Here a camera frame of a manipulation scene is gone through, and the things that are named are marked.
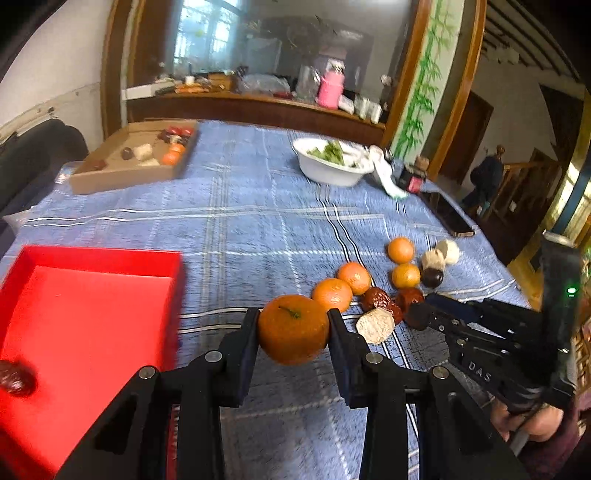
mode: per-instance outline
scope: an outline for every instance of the white bowl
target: white bowl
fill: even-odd
[[[314,147],[322,152],[327,143],[321,138],[299,138],[293,142],[293,149],[300,161],[300,168],[310,180],[337,187],[352,187],[361,180],[363,175],[374,171],[374,165],[370,163],[364,168],[342,167],[308,155],[308,151],[313,150]]]

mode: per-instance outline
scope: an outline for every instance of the table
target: table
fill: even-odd
[[[291,149],[301,132],[216,121],[203,122],[201,132],[177,180],[74,196],[64,171],[0,261],[0,275],[25,244],[181,251],[187,284],[178,364],[186,365],[238,328],[248,307],[288,293],[309,295],[348,261],[362,263],[377,286],[393,293],[387,243],[407,236],[420,255],[448,237],[419,198],[392,200],[371,176],[352,189],[308,181]],[[436,187],[427,183],[426,189]],[[489,242],[467,220],[476,235],[458,239],[462,257],[438,292],[526,306]],[[354,302],[343,315],[349,329],[360,315]],[[447,359],[441,334],[404,324],[372,349],[421,370]],[[408,466],[410,478],[418,478],[410,406],[408,418]],[[365,420],[365,410],[349,410],[339,397],[327,349],[299,367],[279,366],[259,351],[245,404],[222,410],[227,478],[355,479]]]

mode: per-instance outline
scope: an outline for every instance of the person's hand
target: person's hand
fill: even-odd
[[[522,430],[530,434],[530,440],[533,442],[546,442],[558,430],[563,416],[564,412],[559,408],[543,407],[527,421]],[[511,432],[521,427],[526,417],[527,414],[513,415],[509,413],[507,406],[497,399],[492,403],[491,423],[504,441],[508,441]]]

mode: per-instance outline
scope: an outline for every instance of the white yam piece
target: white yam piece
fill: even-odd
[[[426,270],[427,268],[434,268],[435,270],[444,271],[445,257],[440,250],[434,248],[423,254],[421,257],[421,265],[423,266],[423,270]]]
[[[443,254],[445,263],[448,265],[455,265],[460,260],[460,248],[453,240],[441,240],[435,248]]]
[[[150,158],[153,158],[154,155],[152,153],[152,145],[150,145],[149,143],[145,143],[144,145],[140,145],[139,147],[135,147],[134,148],[134,156],[139,161],[145,161],[145,160],[149,160]]]
[[[160,165],[160,162],[158,160],[156,160],[155,158],[150,158],[149,160],[143,161],[142,163],[140,163],[140,166],[142,167],[158,167]]]
[[[364,313],[355,327],[366,342],[377,345],[394,331],[394,317],[384,309],[373,309]]]

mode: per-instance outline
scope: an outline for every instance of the ceiling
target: ceiling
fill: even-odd
[[[579,74],[550,32],[518,0],[488,0],[483,49],[512,47],[519,63],[579,82]]]

